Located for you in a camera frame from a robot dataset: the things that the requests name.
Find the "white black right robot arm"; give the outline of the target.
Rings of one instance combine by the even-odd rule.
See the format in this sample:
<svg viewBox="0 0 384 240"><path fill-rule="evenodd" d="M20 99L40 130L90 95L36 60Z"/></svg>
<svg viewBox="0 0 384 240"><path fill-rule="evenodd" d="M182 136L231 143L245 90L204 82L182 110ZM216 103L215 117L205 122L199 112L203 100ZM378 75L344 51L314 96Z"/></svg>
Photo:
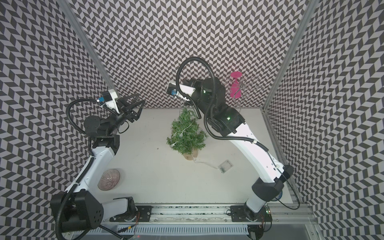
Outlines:
<svg viewBox="0 0 384 240"><path fill-rule="evenodd" d="M215 140L233 143L259 174L252 185L253 194L244 204L246 218L259 220L266 213L265 204L283 191L294 168L275 159L253 134L240 112L227 105L225 87L218 79L193 79L187 86L190 103L204 115L207 133Z"/></svg>

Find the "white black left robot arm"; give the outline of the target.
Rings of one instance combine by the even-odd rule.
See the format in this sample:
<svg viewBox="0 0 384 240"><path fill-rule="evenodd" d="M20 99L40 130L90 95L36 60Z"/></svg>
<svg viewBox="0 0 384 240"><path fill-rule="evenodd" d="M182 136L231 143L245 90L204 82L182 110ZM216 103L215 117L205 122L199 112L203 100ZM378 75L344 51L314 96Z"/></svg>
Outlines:
<svg viewBox="0 0 384 240"><path fill-rule="evenodd" d="M126 122L133 123L141 116L146 102L139 100L139 96L133 94L119 98L109 91L104 92L98 99L81 98L68 104L68 122L88 137L90 156L71 185L64 192L53 195L50 201L57 239L63 240L65 233L79 231L77 239L80 240L89 231L97 228L123 239L118 233L103 226L102 222L113 218L134 222L135 225L138 223L140 212L132 197L100 203L94 196L94 191L98 188L108 164L119 150L120 126ZM110 116L89 116L84 121L84 127L79 127L73 120L71 110L74 105L84 102L98 104L107 110Z"/></svg>

